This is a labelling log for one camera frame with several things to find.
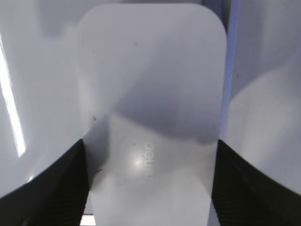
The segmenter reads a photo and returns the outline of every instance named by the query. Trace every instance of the black curved edge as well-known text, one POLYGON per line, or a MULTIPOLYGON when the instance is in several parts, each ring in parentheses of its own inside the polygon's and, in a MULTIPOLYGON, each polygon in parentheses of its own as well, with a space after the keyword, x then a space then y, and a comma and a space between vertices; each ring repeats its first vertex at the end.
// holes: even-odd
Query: black curved edge
POLYGON ((0 224, 79 226, 88 192, 81 139, 30 183, 0 199, 0 224))
POLYGON ((301 226, 301 196, 219 140, 212 190, 221 226, 301 226))

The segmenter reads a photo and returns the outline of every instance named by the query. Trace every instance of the white plastic panel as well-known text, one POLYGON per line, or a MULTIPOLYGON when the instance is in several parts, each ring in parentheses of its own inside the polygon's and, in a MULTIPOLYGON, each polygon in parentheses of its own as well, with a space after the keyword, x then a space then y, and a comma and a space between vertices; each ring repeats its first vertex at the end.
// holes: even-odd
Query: white plastic panel
POLYGON ((301 193, 301 2, 240 4, 227 143, 301 193))
POLYGON ((132 1, 0 0, 0 197, 45 170, 90 129, 90 111, 79 106, 72 40, 81 18, 108 2, 132 1))
POLYGON ((90 191, 96 224, 207 225, 221 22, 198 5, 107 5, 81 20, 76 46, 82 114, 95 119, 89 170, 103 169, 90 191))

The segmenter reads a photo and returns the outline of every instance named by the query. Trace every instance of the white glossy surface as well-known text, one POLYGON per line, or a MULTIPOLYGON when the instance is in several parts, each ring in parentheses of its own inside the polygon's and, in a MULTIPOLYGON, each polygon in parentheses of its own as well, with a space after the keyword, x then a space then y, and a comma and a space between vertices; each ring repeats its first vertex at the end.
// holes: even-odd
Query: white glossy surface
POLYGON ((218 18, 198 5, 108 5, 85 15, 76 39, 81 103, 96 118, 89 170, 103 169, 90 191, 96 223, 207 225, 226 50, 218 18))
POLYGON ((301 1, 243 0, 227 143, 301 193, 301 1))
POLYGON ((108 2, 127 1, 0 0, 0 197, 41 173, 90 129, 72 40, 81 18, 108 2))
POLYGON ((93 215, 83 215, 79 226, 95 226, 95 218, 93 215))

